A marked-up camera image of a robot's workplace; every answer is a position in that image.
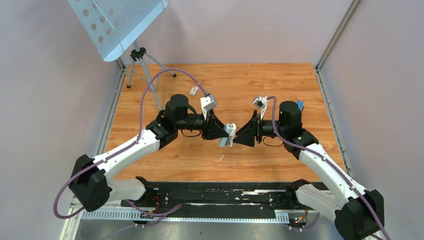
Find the light blue white stapler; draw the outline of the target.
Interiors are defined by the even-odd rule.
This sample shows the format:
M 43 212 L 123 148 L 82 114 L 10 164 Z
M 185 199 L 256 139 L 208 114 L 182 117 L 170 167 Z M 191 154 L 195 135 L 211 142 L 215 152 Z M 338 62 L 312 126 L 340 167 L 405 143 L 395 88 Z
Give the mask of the light blue white stapler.
M 224 125 L 223 129 L 227 133 L 227 136 L 221 137 L 219 139 L 219 146 L 222 148 L 229 146 L 231 148 L 233 146 L 233 140 L 236 135 L 237 126 L 235 123 L 227 123 Z

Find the small white staple box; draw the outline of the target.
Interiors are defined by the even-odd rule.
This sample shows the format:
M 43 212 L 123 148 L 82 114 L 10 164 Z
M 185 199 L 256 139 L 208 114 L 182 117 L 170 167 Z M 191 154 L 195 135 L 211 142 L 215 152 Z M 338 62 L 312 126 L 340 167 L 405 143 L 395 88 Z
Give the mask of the small white staple box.
M 189 91 L 189 95 L 190 95 L 190 96 L 195 96 L 195 95 L 197 94 L 198 90 L 199 90 L 199 87 L 197 87 L 197 86 L 193 86 L 193 87 L 191 88 L 191 90 Z

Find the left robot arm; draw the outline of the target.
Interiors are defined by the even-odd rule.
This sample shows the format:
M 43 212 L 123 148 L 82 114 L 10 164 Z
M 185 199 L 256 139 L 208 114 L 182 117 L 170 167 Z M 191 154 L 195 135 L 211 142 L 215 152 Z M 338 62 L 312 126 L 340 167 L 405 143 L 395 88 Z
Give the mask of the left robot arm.
M 139 179 L 119 180 L 114 177 L 140 158 L 163 149 L 174 141 L 179 131 L 200 131 L 203 140 L 219 140 L 220 146 L 232 146 L 235 124 L 223 124 L 215 115 L 213 95 L 200 99 L 201 113 L 189 104 L 183 94 L 175 94 L 166 103 L 156 119 L 141 133 L 100 155 L 80 156 L 74 165 L 69 189 L 84 210 L 93 212 L 105 203 L 135 200 L 140 206 L 149 206 L 153 193 Z

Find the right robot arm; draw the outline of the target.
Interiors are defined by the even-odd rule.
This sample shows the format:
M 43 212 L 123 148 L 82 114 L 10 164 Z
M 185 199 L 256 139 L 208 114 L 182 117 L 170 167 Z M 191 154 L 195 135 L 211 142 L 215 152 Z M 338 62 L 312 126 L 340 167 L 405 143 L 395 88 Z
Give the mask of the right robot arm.
M 375 237 L 377 232 L 390 239 L 384 228 L 384 198 L 380 192 L 366 189 L 332 160 L 318 139 L 303 128 L 302 110 L 296 102 L 274 103 L 272 119 L 264 120 L 269 100 L 269 97 L 254 100 L 261 112 L 254 113 L 250 122 L 236 132 L 233 143 L 254 147 L 263 137 L 277 137 L 330 191 L 324 193 L 312 183 L 299 179 L 287 187 L 286 204 L 292 209 L 312 208 L 332 221 L 345 240 Z

